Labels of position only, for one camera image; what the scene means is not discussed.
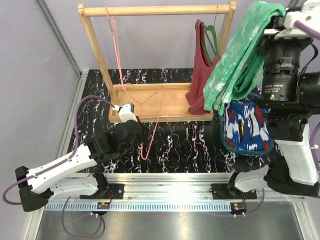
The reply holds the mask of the green patterned garment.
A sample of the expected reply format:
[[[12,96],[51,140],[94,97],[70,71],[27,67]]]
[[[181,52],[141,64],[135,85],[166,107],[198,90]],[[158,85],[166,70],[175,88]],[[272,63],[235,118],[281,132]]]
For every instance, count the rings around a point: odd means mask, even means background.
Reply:
[[[203,87],[205,110],[223,115],[226,104],[246,97],[262,82],[265,59],[258,53],[258,44],[272,18],[285,13],[280,3],[251,5]]]

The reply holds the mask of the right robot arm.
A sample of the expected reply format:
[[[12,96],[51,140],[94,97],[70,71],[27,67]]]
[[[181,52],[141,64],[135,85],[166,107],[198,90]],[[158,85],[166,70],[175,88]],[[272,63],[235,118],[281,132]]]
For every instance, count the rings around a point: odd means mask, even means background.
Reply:
[[[230,197],[263,187],[286,195],[318,196],[318,160],[308,120],[320,112],[320,74],[300,68],[300,55],[319,36],[315,17],[296,11],[264,31],[258,48],[265,60],[262,95],[255,103],[268,110],[267,130],[281,156],[261,169],[234,173],[226,189]]]

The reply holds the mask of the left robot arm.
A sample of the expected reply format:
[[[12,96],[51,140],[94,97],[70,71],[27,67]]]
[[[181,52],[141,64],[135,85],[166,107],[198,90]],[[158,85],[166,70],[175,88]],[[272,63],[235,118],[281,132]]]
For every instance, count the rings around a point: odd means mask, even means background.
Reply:
[[[124,154],[129,148],[143,143],[148,128],[141,122],[129,120],[84,140],[75,151],[37,168],[21,166],[15,170],[19,182],[22,209],[32,212],[48,202],[68,197],[102,199],[110,189],[107,178],[97,169],[83,178],[70,179],[80,170],[101,166]]]

